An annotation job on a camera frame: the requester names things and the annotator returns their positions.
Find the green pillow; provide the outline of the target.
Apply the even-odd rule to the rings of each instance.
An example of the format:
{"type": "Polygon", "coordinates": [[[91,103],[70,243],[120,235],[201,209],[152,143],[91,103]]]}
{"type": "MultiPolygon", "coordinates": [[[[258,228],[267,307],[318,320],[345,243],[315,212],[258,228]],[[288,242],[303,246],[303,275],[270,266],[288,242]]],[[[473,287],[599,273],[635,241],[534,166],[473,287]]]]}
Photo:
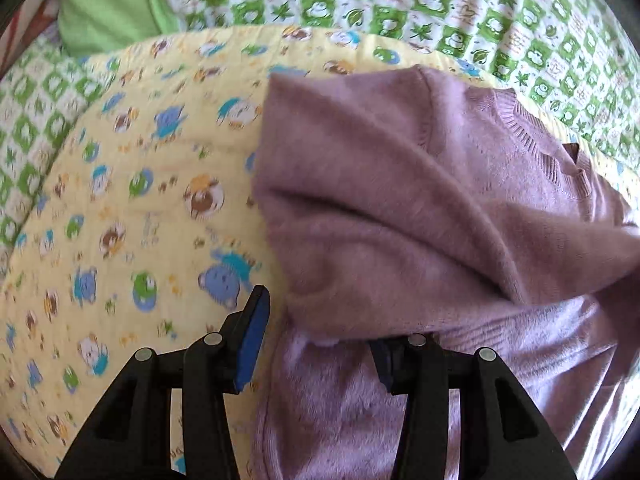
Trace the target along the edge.
{"type": "Polygon", "coordinates": [[[65,49],[76,58],[179,29],[168,0],[60,0],[58,30],[65,49]]]}

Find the green white checkered bedsheet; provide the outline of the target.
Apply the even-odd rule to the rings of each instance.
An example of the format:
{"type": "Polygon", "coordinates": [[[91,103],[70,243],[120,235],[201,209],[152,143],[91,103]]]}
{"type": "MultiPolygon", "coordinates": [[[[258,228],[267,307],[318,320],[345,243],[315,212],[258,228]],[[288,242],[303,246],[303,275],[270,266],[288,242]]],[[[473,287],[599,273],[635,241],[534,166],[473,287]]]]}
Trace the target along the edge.
{"type": "Polygon", "coordinates": [[[194,72],[177,47],[201,41],[206,58],[247,62],[256,82],[289,62],[313,58],[361,65],[428,61],[466,79],[512,88],[570,130],[597,156],[603,174],[628,198],[639,196],[639,57],[604,0],[168,0],[178,32],[76,58],[58,30],[60,0],[26,0],[1,43],[17,59],[1,79],[1,257],[32,241],[23,229],[49,200],[41,185],[90,104],[131,119],[120,90],[157,68],[153,96],[168,82],[188,88],[194,72]]]}

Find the yellow cartoon animal quilt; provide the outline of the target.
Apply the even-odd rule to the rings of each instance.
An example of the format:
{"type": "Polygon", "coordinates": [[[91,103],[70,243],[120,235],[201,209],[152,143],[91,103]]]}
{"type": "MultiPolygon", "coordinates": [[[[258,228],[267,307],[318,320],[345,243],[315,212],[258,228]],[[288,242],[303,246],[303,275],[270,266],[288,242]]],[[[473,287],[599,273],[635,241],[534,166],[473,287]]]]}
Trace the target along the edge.
{"type": "Polygon", "coordinates": [[[68,135],[20,228],[1,289],[1,440],[53,476],[141,347],[177,350],[263,284],[273,300],[253,379],[228,396],[242,478],[282,320],[283,280],[250,197],[269,79],[426,65],[496,80],[440,53],[329,29],[234,26],[145,40],[88,62],[110,77],[68,135]]]}

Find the pink knit sweater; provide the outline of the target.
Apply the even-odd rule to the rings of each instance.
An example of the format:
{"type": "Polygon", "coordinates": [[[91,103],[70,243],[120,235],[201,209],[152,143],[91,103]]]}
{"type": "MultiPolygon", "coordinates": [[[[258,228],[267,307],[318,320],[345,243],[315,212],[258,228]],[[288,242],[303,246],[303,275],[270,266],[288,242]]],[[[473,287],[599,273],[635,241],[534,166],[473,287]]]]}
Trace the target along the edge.
{"type": "Polygon", "coordinates": [[[273,76],[253,195],[288,286],[257,478],[388,478],[405,402],[368,343],[413,333],[494,348],[578,478],[612,457],[639,407],[639,215],[512,91],[273,76]]]}

